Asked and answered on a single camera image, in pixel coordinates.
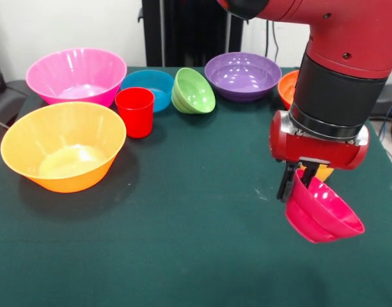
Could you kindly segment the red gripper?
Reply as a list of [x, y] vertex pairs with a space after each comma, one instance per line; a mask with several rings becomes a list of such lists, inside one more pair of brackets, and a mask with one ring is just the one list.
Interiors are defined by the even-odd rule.
[[320, 139], [299, 129], [290, 120], [289, 112], [276, 111], [270, 125], [269, 148], [273, 158], [287, 161], [277, 199], [286, 203], [294, 186], [297, 163], [305, 167], [301, 182], [306, 188], [318, 171], [318, 163], [335, 169], [355, 169], [365, 159], [370, 144], [370, 133], [362, 126], [353, 141]]

